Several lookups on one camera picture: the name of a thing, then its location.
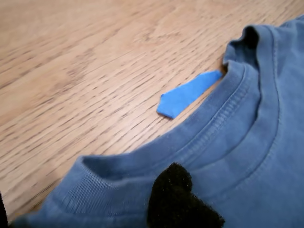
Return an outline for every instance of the blue t-shirt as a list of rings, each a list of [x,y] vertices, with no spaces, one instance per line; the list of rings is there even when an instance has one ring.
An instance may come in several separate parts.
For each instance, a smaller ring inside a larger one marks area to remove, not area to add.
[[[182,124],[132,153],[82,156],[21,228],[146,228],[156,176],[172,162],[225,228],[304,227],[304,16],[246,27],[228,72]]]

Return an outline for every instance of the ribbed neckband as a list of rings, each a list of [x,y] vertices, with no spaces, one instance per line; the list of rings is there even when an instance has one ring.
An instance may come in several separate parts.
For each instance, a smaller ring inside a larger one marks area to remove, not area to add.
[[[270,59],[275,62],[274,41],[267,27],[250,28],[259,36],[256,58],[260,69],[261,101],[257,118],[245,138],[225,157],[190,170],[193,191],[200,192],[199,197],[202,198],[216,199],[248,179],[269,153],[276,136],[279,102],[275,71],[273,66],[264,65]],[[49,200],[64,213],[77,216],[108,217],[144,213],[155,177],[174,161],[187,167],[207,146],[207,142],[217,136],[223,123],[229,121],[244,99],[250,86],[250,69],[235,61],[235,55],[228,45],[224,57],[224,64],[228,64],[226,76],[187,120],[131,153],[79,157],[50,194]],[[269,130],[267,133],[263,130],[265,127]],[[259,148],[258,151],[248,152],[248,148],[252,151],[255,147]],[[233,177],[227,175],[232,172],[235,173]]]

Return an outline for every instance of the shirt neckline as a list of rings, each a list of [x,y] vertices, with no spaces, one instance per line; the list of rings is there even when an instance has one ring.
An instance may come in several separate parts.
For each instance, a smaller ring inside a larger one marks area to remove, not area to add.
[[[265,65],[269,60],[275,61],[274,40],[267,27],[250,28],[259,36],[256,55],[260,68],[261,102],[257,118],[234,150],[212,164],[190,171],[195,183],[193,191],[195,193],[199,189],[201,198],[216,199],[255,173],[268,155],[277,133],[279,101],[275,71],[273,65]],[[78,216],[85,213],[89,217],[107,217],[145,212],[159,172],[174,161],[184,165],[189,159],[194,159],[200,146],[215,135],[246,94],[250,85],[250,69],[234,61],[234,55],[228,47],[224,58],[224,63],[228,63],[226,76],[186,121],[132,153],[79,157],[49,199],[64,212]],[[258,148],[258,151],[251,153],[252,148]],[[95,161],[92,167],[87,166],[90,161]],[[93,171],[98,169],[97,166],[103,173]]]

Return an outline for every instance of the wooden table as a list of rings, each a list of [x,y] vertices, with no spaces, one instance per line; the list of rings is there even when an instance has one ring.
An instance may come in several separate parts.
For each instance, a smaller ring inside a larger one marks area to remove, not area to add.
[[[39,204],[77,156],[131,151],[183,121],[208,92],[174,120],[156,113],[160,95],[218,68],[246,24],[301,13],[303,0],[1,0],[9,218]]]

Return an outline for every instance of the wood grain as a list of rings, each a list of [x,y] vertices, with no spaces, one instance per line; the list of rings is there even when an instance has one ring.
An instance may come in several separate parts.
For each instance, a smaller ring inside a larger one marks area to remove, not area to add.
[[[0,190],[29,211],[80,154],[131,151],[183,121],[162,93],[220,66],[248,23],[278,25],[303,0],[1,0]]]

